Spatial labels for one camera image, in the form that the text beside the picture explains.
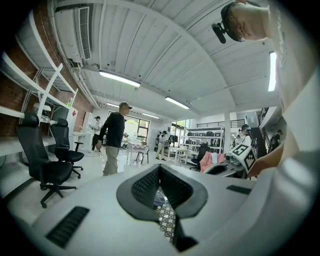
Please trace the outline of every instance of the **brick wall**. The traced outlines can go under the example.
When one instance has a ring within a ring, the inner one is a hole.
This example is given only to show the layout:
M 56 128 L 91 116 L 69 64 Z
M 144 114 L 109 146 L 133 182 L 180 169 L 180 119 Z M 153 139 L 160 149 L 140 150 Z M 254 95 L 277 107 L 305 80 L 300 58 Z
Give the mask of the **brick wall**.
M 67 65 L 65 64 L 63 57 L 61 56 L 56 45 L 51 22 L 48 17 L 47 1 L 42 1 L 33 10 L 33 14 L 36 27 L 50 57 L 57 66 L 60 63 L 63 64 L 61 74 L 70 84 L 70 86 L 76 90 L 78 86 L 70 74 Z M 34 67 L 29 61 L 13 36 L 7 40 L 10 41 L 10 48 L 7 48 L 5 52 L 18 66 L 18 68 L 20 68 L 30 79 L 33 79 L 37 73 L 37 68 Z M 38 82 L 39 86 L 43 89 L 46 88 L 48 84 L 48 80 L 42 75 L 39 77 Z M 26 93 L 26 90 L 0 73 L 0 106 L 21 111 Z M 70 98 L 72 97 L 72 93 L 64 91 L 59 93 L 59 91 L 54 87 L 51 88 L 49 93 L 64 103 L 69 102 Z M 33 111 L 33 105 L 37 102 L 39 102 L 38 98 L 32 95 L 28 102 L 27 111 Z M 87 101 L 83 93 L 79 90 L 74 100 L 73 107 L 78 110 L 78 115 L 74 126 L 74 130 L 78 132 L 81 130 L 80 126 L 83 124 L 86 111 L 92 112 L 93 106 Z M 18 124 L 19 118 L 0 114 L 0 137 L 16 136 L 16 127 Z M 47 123 L 41 123 L 40 127 L 42 133 L 46 135 L 48 133 L 49 125 Z
M 72 75 L 70 74 L 66 63 L 64 62 L 64 59 L 59 52 L 55 40 L 55 36 L 48 15 L 47 1 L 42 1 L 36 8 L 34 8 L 33 16 L 39 35 L 54 64 L 56 66 L 58 66 L 60 63 L 63 64 L 61 74 L 63 75 L 64 79 L 70 84 L 70 86 L 74 90 L 76 90 L 78 88 L 78 85 L 76 84 Z M 67 103 L 69 102 L 71 97 L 71 93 L 62 91 L 58 99 L 64 103 Z M 86 112 L 92 112 L 94 107 L 88 102 L 81 90 L 78 91 L 75 97 L 73 107 L 78 110 L 74 130 L 79 132 L 81 130 L 80 126 L 82 126 L 83 124 Z

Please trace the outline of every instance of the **white ceiling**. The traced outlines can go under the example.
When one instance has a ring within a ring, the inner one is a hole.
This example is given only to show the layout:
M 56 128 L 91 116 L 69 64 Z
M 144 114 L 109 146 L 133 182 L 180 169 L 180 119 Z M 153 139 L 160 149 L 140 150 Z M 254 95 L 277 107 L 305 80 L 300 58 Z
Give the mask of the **white ceiling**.
M 81 75 L 90 92 L 98 96 L 97 102 L 127 101 L 151 115 L 182 120 L 220 114 L 225 109 L 243 111 L 279 104 L 278 90 L 268 92 L 272 43 L 237 43 L 227 38 L 221 44 L 212 31 L 211 24 L 221 21 L 220 11 L 227 2 L 59 0 L 57 7 L 90 6 L 91 58 L 83 61 Z M 63 41 L 59 24 L 72 24 L 56 22 Z M 63 50 L 68 56 L 68 49 Z M 141 86 L 102 78 L 99 69 L 139 81 Z M 166 96 L 190 109 L 166 101 Z

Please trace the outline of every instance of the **black office chair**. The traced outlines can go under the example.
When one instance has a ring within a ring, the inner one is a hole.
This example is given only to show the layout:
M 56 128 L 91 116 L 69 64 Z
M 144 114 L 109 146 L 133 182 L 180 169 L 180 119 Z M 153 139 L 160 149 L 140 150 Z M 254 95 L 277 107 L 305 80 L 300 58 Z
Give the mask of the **black office chair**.
M 72 163 L 49 160 L 42 140 L 39 118 L 35 113 L 24 113 L 23 122 L 16 128 L 16 133 L 29 162 L 30 176 L 40 181 L 41 190 L 50 189 L 40 201 L 43 208 L 47 208 L 45 201 L 54 192 L 63 198 L 60 190 L 77 188 L 75 186 L 61 186 L 71 175 Z
M 204 156 L 205 156 L 207 151 L 210 152 L 210 147 L 208 146 L 208 144 L 202 143 L 201 146 L 199 147 L 198 157 L 195 159 L 195 154 L 194 154 L 193 155 L 193 159 L 191 159 L 191 161 L 193 163 L 195 163 L 197 166 L 196 167 L 190 167 L 190 170 L 196 169 L 198 171 L 198 170 L 201 169 L 200 161 L 202 160 L 202 158 L 204 158 Z
M 62 118 L 58 118 L 58 123 L 51 125 L 51 131 L 55 139 L 55 150 L 54 154 L 59 159 L 59 162 L 66 161 L 72 163 L 72 165 L 75 162 L 80 161 L 82 158 L 84 158 L 85 154 L 78 152 L 78 148 L 80 144 L 83 144 L 82 142 L 75 142 L 76 148 L 75 151 L 69 150 L 69 127 L 68 127 L 68 121 Z M 74 166 L 72 168 L 72 171 L 76 174 L 78 174 L 78 179 L 81 178 L 81 174 L 75 170 L 75 168 L 81 168 L 81 171 L 83 170 L 82 166 Z

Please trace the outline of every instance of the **vent grille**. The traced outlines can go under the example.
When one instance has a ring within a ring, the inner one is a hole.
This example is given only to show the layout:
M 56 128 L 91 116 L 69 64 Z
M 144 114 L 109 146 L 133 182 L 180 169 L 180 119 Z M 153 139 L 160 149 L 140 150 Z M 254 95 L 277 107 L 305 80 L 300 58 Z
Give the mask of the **vent grille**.
M 46 235 L 46 238 L 61 248 L 65 248 L 89 209 L 76 206 L 59 224 Z
M 81 37 L 81 46 L 85 60 L 91 58 L 90 41 L 89 41 L 89 9 L 90 7 L 81 7 L 78 9 L 79 30 Z

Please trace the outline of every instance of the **ceiling light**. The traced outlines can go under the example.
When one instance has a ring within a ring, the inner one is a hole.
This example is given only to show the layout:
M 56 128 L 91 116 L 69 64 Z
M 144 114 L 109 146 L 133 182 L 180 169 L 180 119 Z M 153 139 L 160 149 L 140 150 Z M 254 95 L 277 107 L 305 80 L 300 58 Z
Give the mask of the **ceiling light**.
M 188 107 L 188 106 L 183 105 L 182 103 L 180 103 L 180 102 L 178 102 L 178 101 L 174 100 L 173 98 L 166 97 L 165 99 L 166 99 L 168 102 L 174 103 L 174 104 L 176 104 L 176 105 L 180 106 L 181 108 L 184 108 L 185 110 L 188 110 L 188 109 L 189 109 L 189 107 Z
M 277 55 L 275 52 L 270 53 L 270 81 L 268 92 L 272 92 L 276 87 L 276 60 Z
M 159 119 L 159 117 L 151 115 L 151 114 L 142 113 L 142 115 L 147 116 L 147 117 L 151 117 L 151 118 Z
M 115 104 L 112 104 L 112 103 L 107 103 L 108 106 L 111 106 L 111 107 L 115 107 L 115 108 L 119 108 L 118 105 L 115 105 Z
M 139 83 L 139 82 L 135 82 L 135 81 L 132 81 L 132 80 L 127 79 L 125 77 L 119 76 L 117 74 L 111 74 L 109 72 L 102 71 L 102 70 L 99 71 L 99 75 L 102 77 L 105 77 L 105 78 L 110 78 L 110 79 L 117 80 L 122 83 L 126 83 L 131 86 L 135 86 L 135 87 L 139 87 L 141 85 L 141 83 Z

